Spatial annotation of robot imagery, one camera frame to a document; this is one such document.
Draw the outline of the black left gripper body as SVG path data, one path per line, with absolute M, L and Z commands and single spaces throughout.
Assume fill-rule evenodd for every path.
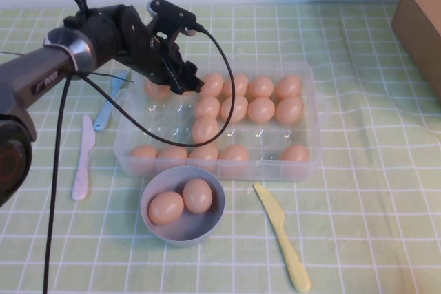
M 122 50 L 115 60 L 158 85 L 184 80 L 185 61 L 175 40 L 189 27 L 189 12 L 172 3 L 151 3 L 148 9 L 154 14 L 148 25 L 134 7 L 122 9 Z

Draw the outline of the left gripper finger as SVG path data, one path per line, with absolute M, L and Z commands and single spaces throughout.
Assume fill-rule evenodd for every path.
M 199 92 L 204 86 L 204 82 L 197 77 L 197 66 L 191 61 L 186 61 L 184 64 L 184 86 L 186 91 Z
M 192 83 L 188 79 L 184 80 L 172 80 L 170 83 L 170 90 L 178 95 L 183 95 L 186 92 L 191 92 Z

